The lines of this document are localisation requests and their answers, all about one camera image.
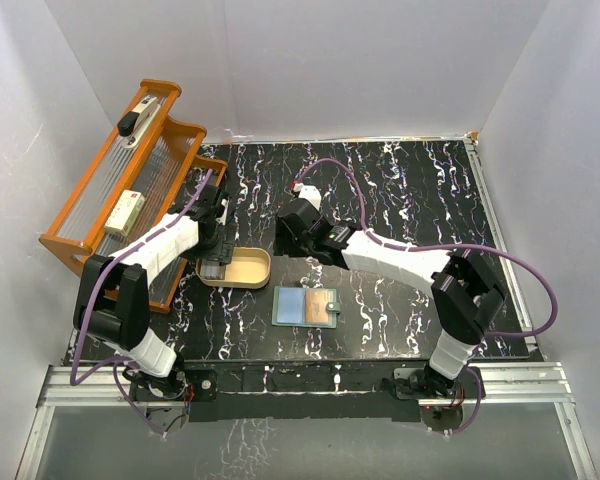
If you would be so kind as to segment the tan oval wooden tray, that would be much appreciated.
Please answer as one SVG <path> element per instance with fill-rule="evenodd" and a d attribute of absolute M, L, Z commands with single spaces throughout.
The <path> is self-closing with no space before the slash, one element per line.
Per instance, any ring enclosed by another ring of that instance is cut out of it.
<path fill-rule="evenodd" d="M 270 279 L 271 257 L 269 253 L 261 248 L 236 247 L 233 257 L 226 266 L 225 278 L 223 280 L 211 280 L 202 278 L 200 275 L 199 260 L 196 264 L 196 274 L 201 282 L 210 287 L 227 287 L 239 289 L 260 289 Z"/>

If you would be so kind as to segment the mint green card holder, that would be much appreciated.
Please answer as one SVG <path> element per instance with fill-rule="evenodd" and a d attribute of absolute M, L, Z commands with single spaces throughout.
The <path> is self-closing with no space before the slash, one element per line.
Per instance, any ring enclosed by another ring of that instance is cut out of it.
<path fill-rule="evenodd" d="M 328 289 L 334 292 L 334 302 L 329 305 L 329 310 L 333 314 L 332 322 L 325 326 L 312 326 L 306 322 L 305 318 L 305 297 L 309 289 L 325 288 L 276 286 L 274 289 L 272 324 L 279 327 L 335 329 L 341 313 L 341 303 L 337 291 L 335 289 Z"/>

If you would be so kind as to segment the orange wooden shelf rack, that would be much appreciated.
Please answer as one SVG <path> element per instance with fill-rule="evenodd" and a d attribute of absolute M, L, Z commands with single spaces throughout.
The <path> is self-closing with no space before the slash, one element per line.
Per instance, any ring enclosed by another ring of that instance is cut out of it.
<path fill-rule="evenodd" d="M 157 224 L 185 192 L 191 172 L 211 170 L 209 183 L 221 184 L 227 162 L 199 154 L 206 129 L 169 116 L 180 95 L 174 82 L 142 80 L 126 111 L 143 100 L 157 101 L 159 108 L 143 127 L 143 136 L 130 148 L 130 139 L 114 129 L 47 232 L 40 235 L 39 242 L 77 276 L 89 256 L 111 255 Z M 108 233 L 105 224 L 127 190 L 140 193 L 145 203 L 127 235 Z"/>

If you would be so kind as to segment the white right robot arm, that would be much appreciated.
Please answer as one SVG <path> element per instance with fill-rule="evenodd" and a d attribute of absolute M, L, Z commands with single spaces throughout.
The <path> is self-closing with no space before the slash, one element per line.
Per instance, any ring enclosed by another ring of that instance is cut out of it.
<path fill-rule="evenodd" d="M 429 396 L 446 397 L 460 387 L 461 372 L 506 300 L 505 288 L 480 251 L 444 247 L 419 252 L 357 223 L 333 223 L 305 198 L 294 198 L 278 210 L 274 254 L 372 273 L 426 295 L 441 332 L 423 369 L 411 375 L 408 389 Z"/>

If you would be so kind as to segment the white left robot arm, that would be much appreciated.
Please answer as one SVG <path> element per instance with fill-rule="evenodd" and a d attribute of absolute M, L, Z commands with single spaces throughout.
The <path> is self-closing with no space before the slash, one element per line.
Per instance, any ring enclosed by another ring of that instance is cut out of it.
<path fill-rule="evenodd" d="M 186 389 L 184 360 L 150 326 L 149 289 L 177 260 L 214 253 L 226 238 L 229 195 L 204 183 L 180 208 L 171 208 L 148 232 L 109 255 L 91 255 L 84 264 L 73 315 L 78 331 L 72 364 L 77 376 L 85 340 L 100 341 L 117 354 L 137 385 L 166 399 Z"/>

